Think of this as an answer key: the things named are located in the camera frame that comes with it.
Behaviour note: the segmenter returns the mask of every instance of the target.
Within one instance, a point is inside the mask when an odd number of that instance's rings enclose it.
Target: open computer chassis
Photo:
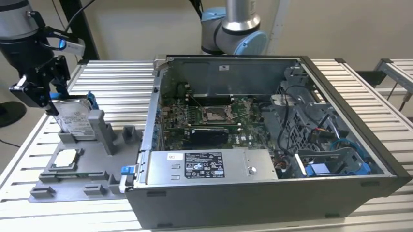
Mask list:
[[[168,56],[125,192],[144,228],[347,216],[408,175],[307,57]]]

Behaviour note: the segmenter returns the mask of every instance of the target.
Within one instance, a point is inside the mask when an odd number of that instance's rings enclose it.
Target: black pole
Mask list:
[[[58,2],[66,21],[69,21],[76,12],[81,9],[81,2],[80,0],[58,0]],[[70,23],[70,30],[73,35],[84,40],[85,49],[81,58],[85,60],[98,59],[94,41],[84,12],[76,16],[73,22]]]

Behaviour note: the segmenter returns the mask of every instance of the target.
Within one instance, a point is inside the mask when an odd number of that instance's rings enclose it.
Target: aluminum conveyor table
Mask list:
[[[312,60],[396,160],[413,175],[413,125],[346,63]],[[112,126],[144,128],[152,85],[150,61],[89,61],[72,74],[70,94],[96,95]],[[58,143],[58,125],[42,116],[0,176],[0,231],[134,231],[140,225],[128,201],[29,203]],[[413,182],[390,197],[368,200],[347,218],[186,229],[203,231],[413,231]]]

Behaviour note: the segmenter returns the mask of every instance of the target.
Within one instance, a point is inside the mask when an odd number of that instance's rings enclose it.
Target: robotic arm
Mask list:
[[[58,47],[50,47],[46,38],[58,38]],[[49,83],[62,98],[68,96],[70,77],[65,58],[53,54],[68,43],[80,40],[45,26],[27,0],[0,0],[0,51],[19,77],[9,90],[29,107],[43,108],[47,115],[58,114],[49,97]]]
[[[201,50],[207,54],[259,55],[263,52],[267,35],[259,30],[255,0],[225,0],[225,8],[215,7],[203,12],[197,9],[197,13]],[[65,31],[45,26],[27,0],[0,0],[0,51],[19,77],[9,90],[29,107],[43,108],[53,116],[58,112],[49,96],[49,83],[65,99],[69,80],[65,58],[54,56],[53,51],[64,50],[76,55],[84,51],[82,41]],[[60,39],[58,47],[50,47],[47,38]]]

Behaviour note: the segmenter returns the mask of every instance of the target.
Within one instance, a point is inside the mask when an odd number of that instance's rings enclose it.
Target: power supply label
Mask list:
[[[185,153],[185,178],[224,178],[220,152]]]

